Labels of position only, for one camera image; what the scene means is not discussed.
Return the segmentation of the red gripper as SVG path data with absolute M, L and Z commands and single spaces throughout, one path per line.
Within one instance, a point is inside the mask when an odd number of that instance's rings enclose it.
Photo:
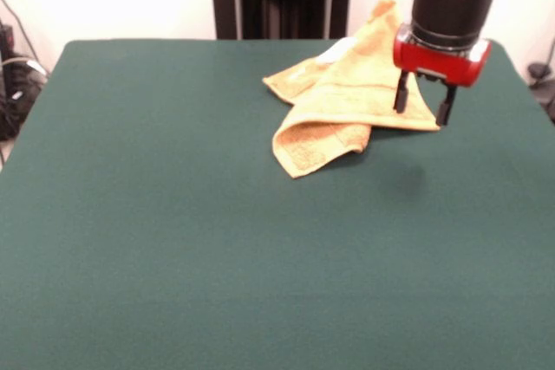
M 394 64 L 401 70 L 394 110 L 404 111 L 406 108 L 409 72 L 435 77 L 449 84 L 436 115 L 436 125 L 446 126 L 456 97 L 456 86 L 468 88 L 478 80 L 491 50 L 492 44 L 486 39 L 479 39 L 469 49 L 435 49 L 419 40 L 412 27 L 403 23 L 397 31 L 393 47 Z

